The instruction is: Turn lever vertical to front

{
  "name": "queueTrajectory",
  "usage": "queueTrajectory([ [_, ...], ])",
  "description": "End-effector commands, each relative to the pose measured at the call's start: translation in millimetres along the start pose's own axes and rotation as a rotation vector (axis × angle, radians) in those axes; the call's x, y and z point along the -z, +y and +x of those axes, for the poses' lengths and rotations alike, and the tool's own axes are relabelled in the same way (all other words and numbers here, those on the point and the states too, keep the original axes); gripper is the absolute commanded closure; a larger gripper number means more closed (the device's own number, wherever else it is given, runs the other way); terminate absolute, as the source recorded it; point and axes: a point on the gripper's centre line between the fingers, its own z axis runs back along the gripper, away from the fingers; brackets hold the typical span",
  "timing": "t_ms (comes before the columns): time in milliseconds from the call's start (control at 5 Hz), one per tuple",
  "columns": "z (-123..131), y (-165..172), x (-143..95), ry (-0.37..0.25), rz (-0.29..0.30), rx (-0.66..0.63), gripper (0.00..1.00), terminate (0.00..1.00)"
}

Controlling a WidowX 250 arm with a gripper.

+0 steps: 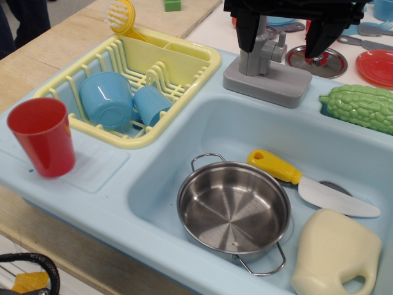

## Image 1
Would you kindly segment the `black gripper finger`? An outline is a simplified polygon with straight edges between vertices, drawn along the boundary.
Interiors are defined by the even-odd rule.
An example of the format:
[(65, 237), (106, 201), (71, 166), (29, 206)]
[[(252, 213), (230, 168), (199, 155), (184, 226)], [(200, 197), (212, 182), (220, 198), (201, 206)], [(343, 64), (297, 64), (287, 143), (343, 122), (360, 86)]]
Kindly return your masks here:
[(323, 20), (311, 20), (306, 34), (306, 58), (320, 56), (339, 36), (336, 24)]
[(248, 9), (238, 9), (235, 18), (238, 45), (241, 50), (250, 53), (254, 48), (260, 15)]

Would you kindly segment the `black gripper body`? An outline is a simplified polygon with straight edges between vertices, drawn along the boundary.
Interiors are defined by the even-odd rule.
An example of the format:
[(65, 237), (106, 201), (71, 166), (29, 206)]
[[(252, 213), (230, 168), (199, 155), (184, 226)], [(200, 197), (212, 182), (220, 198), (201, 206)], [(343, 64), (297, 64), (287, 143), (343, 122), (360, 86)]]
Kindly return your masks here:
[(358, 25), (364, 17), (368, 1), (224, 1), (224, 11), (232, 17), (241, 12), (283, 18), (315, 20), (323, 25), (334, 24), (347, 28)]

